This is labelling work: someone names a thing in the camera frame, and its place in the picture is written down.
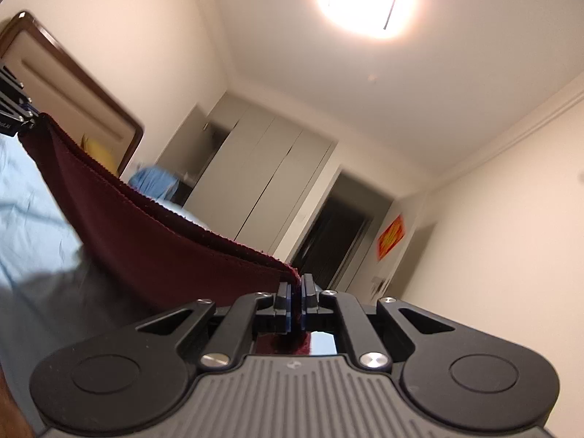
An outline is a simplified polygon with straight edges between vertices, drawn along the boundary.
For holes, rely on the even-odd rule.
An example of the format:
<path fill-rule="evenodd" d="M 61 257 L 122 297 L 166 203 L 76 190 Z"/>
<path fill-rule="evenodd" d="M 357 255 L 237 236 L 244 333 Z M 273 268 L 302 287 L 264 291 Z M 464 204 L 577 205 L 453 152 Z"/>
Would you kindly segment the blue clothes pile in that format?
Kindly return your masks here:
<path fill-rule="evenodd" d="M 144 196 L 159 201 L 170 201 L 178 188 L 179 180 L 165 169 L 151 165 L 139 169 L 128 184 Z"/>

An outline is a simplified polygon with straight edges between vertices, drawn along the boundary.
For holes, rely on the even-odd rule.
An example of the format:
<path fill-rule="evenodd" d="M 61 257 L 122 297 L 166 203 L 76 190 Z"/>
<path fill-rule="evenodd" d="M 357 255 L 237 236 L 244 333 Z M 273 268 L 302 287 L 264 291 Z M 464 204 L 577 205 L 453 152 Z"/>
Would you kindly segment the red fu door decoration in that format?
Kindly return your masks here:
<path fill-rule="evenodd" d="M 405 236 L 405 223 L 402 215 L 396 216 L 377 239 L 377 260 L 381 261 Z"/>

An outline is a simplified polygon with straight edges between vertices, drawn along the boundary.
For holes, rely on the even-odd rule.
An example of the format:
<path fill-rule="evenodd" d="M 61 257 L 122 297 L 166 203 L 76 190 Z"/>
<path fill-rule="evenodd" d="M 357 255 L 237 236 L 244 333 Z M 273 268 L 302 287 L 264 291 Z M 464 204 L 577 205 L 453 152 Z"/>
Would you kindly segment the brown padded headboard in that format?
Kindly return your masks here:
<path fill-rule="evenodd" d="M 79 143 L 90 138 L 111 153 L 123 173 L 143 137 L 143 125 L 81 67 L 27 11 L 1 31 L 1 58 L 24 84 L 34 107 Z"/>

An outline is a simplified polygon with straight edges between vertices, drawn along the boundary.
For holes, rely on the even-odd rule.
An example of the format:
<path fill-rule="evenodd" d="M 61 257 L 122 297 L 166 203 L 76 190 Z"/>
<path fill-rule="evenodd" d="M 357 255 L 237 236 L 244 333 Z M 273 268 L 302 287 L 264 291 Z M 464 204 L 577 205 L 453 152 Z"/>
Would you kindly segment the dark red knit sweater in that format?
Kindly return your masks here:
<path fill-rule="evenodd" d="M 26 287 L 71 343 L 197 299 L 228 307 L 248 293 L 300 291 L 273 257 L 212 233 L 128 186 L 42 114 L 19 141 L 81 242 L 81 261 Z"/>

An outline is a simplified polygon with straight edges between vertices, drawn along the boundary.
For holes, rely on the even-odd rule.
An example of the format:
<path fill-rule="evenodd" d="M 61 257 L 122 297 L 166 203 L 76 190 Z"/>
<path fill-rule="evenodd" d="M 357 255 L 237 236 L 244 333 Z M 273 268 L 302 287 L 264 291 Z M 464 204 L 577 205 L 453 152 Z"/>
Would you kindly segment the white bedroom door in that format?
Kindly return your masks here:
<path fill-rule="evenodd" d="M 413 277 L 424 252 L 434 233 L 435 224 L 424 218 L 428 193 L 421 192 L 394 201 L 383 219 L 370 249 L 367 251 L 347 291 L 362 304 L 375 304 L 386 296 L 400 299 Z M 377 239 L 396 216 L 402 215 L 405 223 L 405 236 L 381 260 L 377 260 Z M 372 297 L 372 280 L 384 278 L 387 288 L 379 297 Z"/>

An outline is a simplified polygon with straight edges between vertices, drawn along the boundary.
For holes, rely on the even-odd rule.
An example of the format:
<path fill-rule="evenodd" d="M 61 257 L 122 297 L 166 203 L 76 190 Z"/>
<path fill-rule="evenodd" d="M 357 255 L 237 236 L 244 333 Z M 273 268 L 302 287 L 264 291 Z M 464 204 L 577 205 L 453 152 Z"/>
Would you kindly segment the light blue cartoon bedspread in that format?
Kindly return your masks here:
<path fill-rule="evenodd" d="M 89 258 L 20 141 L 1 138 L 1 368 L 32 429 L 39 361 L 150 315 Z"/>

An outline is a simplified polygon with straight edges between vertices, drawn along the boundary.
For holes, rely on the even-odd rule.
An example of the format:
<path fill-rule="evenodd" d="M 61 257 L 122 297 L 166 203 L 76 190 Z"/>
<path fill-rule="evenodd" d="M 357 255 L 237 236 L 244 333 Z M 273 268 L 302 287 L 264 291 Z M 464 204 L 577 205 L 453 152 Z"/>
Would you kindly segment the mustard yellow pillow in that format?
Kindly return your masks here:
<path fill-rule="evenodd" d="M 81 148 L 96 162 L 115 176 L 119 175 L 118 164 L 111 154 L 99 141 L 89 138 L 86 135 L 81 139 Z"/>

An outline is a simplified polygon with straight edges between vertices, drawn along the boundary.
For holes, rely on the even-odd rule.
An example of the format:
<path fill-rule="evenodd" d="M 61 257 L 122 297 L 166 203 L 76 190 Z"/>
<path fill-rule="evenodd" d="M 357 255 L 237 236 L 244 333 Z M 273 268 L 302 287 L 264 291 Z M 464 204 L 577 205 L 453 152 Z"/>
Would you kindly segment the grey built-in wardrobe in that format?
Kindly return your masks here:
<path fill-rule="evenodd" d="M 225 93 L 208 115 L 192 109 L 156 163 L 192 185 L 184 208 L 210 230 L 273 254 L 334 147 Z"/>

